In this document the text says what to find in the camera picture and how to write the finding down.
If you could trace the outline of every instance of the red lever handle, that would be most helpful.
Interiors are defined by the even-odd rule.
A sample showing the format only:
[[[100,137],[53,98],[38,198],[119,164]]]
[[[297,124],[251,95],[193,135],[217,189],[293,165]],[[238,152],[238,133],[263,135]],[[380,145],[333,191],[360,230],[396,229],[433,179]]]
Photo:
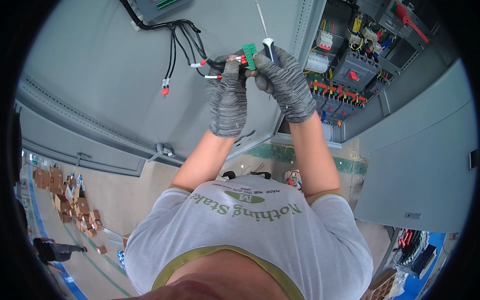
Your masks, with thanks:
[[[420,31],[420,29],[415,24],[412,23],[412,21],[410,21],[410,18],[407,20],[407,24],[410,25],[413,28],[413,30],[415,30],[415,32],[419,34],[419,36],[425,43],[428,44],[427,37],[423,34],[422,31]]]
[[[395,8],[395,16],[397,16],[398,19],[400,19],[402,21],[403,24],[405,25],[409,25],[410,27],[413,28],[413,30],[415,30],[415,32],[421,37],[421,39],[428,44],[428,39],[427,37],[423,34],[422,31],[420,31],[420,29],[410,20],[410,16],[407,15],[407,10],[401,6],[400,4],[398,4],[398,2],[395,2],[396,3],[396,8]]]

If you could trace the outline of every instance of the green floor marking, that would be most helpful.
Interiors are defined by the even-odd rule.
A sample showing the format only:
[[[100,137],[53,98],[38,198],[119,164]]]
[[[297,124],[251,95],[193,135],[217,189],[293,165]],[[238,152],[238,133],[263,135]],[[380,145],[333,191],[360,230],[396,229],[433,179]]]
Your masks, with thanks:
[[[75,245],[79,245],[79,243],[77,243],[77,241],[75,240],[75,238],[73,237],[73,235],[70,233],[70,230],[68,230],[67,226],[65,224],[62,224],[63,227],[65,228],[65,230],[67,231],[68,235],[70,236],[70,238],[72,239],[72,241],[75,243]],[[122,292],[125,296],[127,297],[132,297],[132,295],[130,295],[127,291],[125,291],[124,289],[122,289],[118,284],[115,283],[115,281],[113,281],[110,277],[107,276],[107,274],[105,274],[91,259],[90,257],[88,257],[86,255],[85,252],[82,252],[82,254],[84,255],[84,257],[88,260],[88,262],[106,279],[108,280],[114,287],[116,287],[120,292]]]
[[[97,246],[95,245],[95,243],[93,242],[93,240],[87,236],[84,232],[81,232],[82,236],[87,240],[87,242],[90,244],[90,246],[94,247],[95,249],[97,248]],[[115,269],[117,269],[117,271],[119,271],[123,276],[127,277],[127,272],[122,269],[118,264],[116,264],[110,257],[106,256],[105,254],[102,254],[102,257],[111,265],[113,266]]]
[[[272,159],[284,163],[296,162],[295,150],[293,148],[275,144],[260,144],[244,153],[263,159]],[[368,164],[340,157],[333,157],[338,172],[348,174],[363,174],[367,172]]]

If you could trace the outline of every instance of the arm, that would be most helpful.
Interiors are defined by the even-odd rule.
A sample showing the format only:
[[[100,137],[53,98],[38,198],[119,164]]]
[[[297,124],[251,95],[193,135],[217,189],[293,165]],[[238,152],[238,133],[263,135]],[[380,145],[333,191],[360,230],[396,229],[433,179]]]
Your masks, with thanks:
[[[52,241],[53,243],[55,243],[55,240],[54,239],[49,239],[49,238],[39,238],[40,241],[43,243],[43,242],[46,242],[46,241]]]
[[[341,194],[340,177],[317,114],[304,122],[290,123],[290,132],[308,204],[325,191]]]
[[[239,74],[237,55],[224,55],[216,61],[225,61],[222,79],[207,79],[206,93],[211,106],[212,121],[193,153],[172,180],[171,187],[179,186],[193,191],[200,184],[215,180],[230,149],[247,121],[247,96],[244,74]],[[210,69],[209,75],[220,75]]]
[[[275,52],[280,66],[274,65],[262,52],[256,53],[253,59],[260,74],[251,71],[249,76],[255,76],[259,89],[273,95],[289,122],[303,192],[311,205],[320,193],[339,193],[340,178],[298,61],[279,47],[275,47]]]
[[[193,191],[200,184],[215,180],[234,141],[234,137],[221,138],[207,130],[193,153],[180,167],[170,186]]]
[[[65,273],[65,271],[58,269],[56,266],[54,266],[52,263],[48,263],[48,266],[54,270],[57,270],[60,273]]]

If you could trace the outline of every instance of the concrete floor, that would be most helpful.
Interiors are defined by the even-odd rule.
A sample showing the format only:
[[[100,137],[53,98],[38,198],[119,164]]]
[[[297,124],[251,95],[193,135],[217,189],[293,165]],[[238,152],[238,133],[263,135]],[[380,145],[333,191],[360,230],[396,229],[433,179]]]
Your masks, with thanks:
[[[359,161],[362,160],[359,151],[358,141],[352,141],[341,150],[333,152],[333,156],[346,160],[354,158]],[[237,175],[242,172],[247,174],[260,166],[262,167],[258,171],[270,172],[273,179],[283,181],[284,173],[295,168],[296,162],[240,155],[225,163],[220,174],[229,170],[233,170]],[[60,169],[65,177],[72,172],[76,176],[82,175],[90,210],[98,210],[103,225],[120,235],[131,233],[148,215],[155,200],[168,187],[177,172],[177,168],[159,163],[146,163],[140,178],[100,173],[69,165],[60,165]],[[339,174],[342,193],[350,207],[354,209],[365,174],[349,170],[343,170]],[[107,242],[107,238],[112,239],[112,237],[105,232],[99,232],[96,237],[90,239],[82,234],[74,223],[60,223],[51,202],[51,194],[37,188],[33,188],[33,192],[48,237],[60,243],[80,244],[88,248],[88,253],[74,253],[69,261],[63,263],[68,273],[67,279],[65,276],[60,276],[58,272],[52,272],[69,298],[74,299],[73,296],[77,299],[82,298],[78,296],[78,291],[72,295],[71,283],[66,283],[69,280],[72,280],[80,293],[83,293],[84,297],[88,299],[136,296],[136,291],[123,270],[119,268],[117,251],[120,250],[120,247]],[[390,239],[383,225],[366,221],[357,221],[357,225],[372,252],[375,267],[373,273],[375,273]],[[106,246],[108,253],[98,254],[94,246],[99,245]]]

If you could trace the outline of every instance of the screwdriver handle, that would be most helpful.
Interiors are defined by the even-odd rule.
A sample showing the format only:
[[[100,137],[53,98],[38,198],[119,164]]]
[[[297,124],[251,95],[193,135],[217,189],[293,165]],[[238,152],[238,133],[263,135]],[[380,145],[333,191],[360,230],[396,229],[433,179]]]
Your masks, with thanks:
[[[276,66],[280,66],[280,61],[278,60],[278,56],[275,53],[275,48],[273,47],[273,39],[272,38],[264,38],[262,40],[265,48],[265,56],[272,60],[273,64]]]

